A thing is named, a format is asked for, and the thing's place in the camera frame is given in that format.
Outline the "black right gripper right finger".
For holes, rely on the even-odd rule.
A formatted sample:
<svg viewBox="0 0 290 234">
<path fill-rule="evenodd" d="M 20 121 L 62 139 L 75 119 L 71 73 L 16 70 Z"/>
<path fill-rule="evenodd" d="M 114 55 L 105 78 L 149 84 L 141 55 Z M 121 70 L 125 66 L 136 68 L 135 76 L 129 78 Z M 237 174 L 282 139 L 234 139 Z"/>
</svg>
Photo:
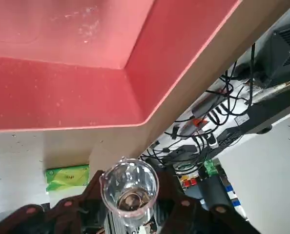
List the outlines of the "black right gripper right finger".
<svg viewBox="0 0 290 234">
<path fill-rule="evenodd" d="M 162 234 L 254 234 L 256 229 L 234 208 L 221 182 L 198 183 L 206 207 L 181 190 L 171 173 L 158 172 L 157 222 Z"/>
</svg>

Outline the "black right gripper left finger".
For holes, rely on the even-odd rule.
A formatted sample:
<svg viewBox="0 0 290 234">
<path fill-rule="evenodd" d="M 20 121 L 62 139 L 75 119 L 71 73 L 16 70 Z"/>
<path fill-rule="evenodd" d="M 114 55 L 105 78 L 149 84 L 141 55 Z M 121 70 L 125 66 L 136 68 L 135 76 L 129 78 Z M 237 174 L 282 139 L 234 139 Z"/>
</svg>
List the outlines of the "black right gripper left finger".
<svg viewBox="0 0 290 234">
<path fill-rule="evenodd" d="M 60 200 L 53 208 L 28 204 L 0 221 L 0 234 L 84 234 L 104 227 L 108 210 L 101 196 L 97 171 L 80 195 Z"/>
</svg>

